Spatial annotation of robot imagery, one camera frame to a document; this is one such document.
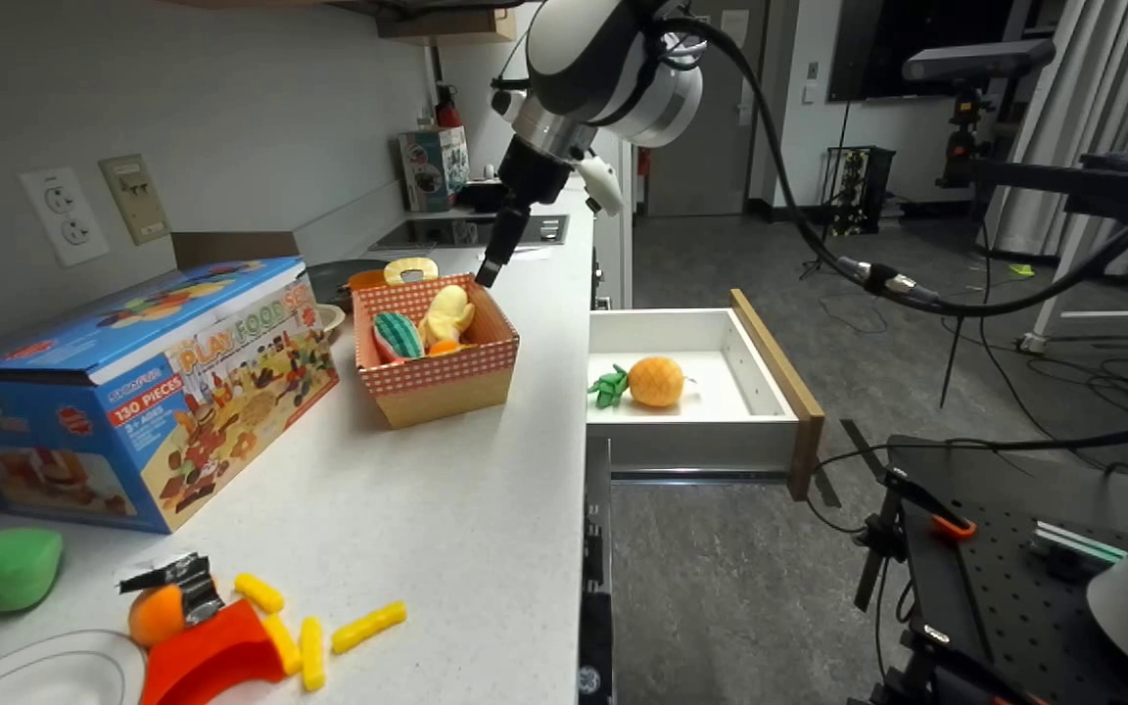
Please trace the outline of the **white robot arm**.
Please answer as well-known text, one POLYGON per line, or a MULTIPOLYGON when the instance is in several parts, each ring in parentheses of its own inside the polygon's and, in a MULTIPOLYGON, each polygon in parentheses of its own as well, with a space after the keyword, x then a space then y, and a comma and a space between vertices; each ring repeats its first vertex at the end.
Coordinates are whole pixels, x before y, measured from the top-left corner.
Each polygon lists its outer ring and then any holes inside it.
POLYGON ((686 0, 544 0, 525 33, 525 96, 509 102, 509 148, 496 165, 495 238, 474 271, 495 288, 529 213, 553 204, 587 160, 599 130, 662 148, 702 109, 707 24, 686 0))

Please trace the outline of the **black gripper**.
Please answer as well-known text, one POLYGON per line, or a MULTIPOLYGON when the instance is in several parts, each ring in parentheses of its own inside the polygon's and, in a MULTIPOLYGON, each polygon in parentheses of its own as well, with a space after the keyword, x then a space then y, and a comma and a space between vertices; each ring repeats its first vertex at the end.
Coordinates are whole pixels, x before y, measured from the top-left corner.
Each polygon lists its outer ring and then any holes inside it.
POLYGON ((529 148, 521 136, 509 143, 496 168, 506 199, 496 208, 495 238, 478 262, 474 284, 495 288, 500 267, 514 259, 532 204, 553 204, 568 182, 568 165, 529 148))

